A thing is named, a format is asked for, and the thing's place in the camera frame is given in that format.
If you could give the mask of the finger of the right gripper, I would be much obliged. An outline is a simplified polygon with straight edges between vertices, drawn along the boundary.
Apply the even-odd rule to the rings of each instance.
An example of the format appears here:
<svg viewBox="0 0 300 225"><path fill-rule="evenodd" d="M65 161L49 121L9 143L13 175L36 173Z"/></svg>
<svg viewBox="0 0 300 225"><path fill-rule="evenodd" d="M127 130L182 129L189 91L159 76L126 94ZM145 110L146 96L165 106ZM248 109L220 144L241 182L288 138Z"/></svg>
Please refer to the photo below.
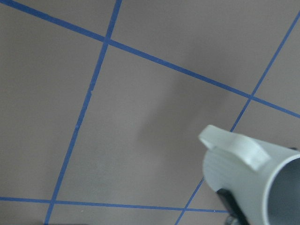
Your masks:
<svg viewBox="0 0 300 225"><path fill-rule="evenodd" d="M232 193L229 190L224 188L219 189L216 193L229 214L224 224L245 225L246 216L244 215L241 208L237 204Z"/></svg>

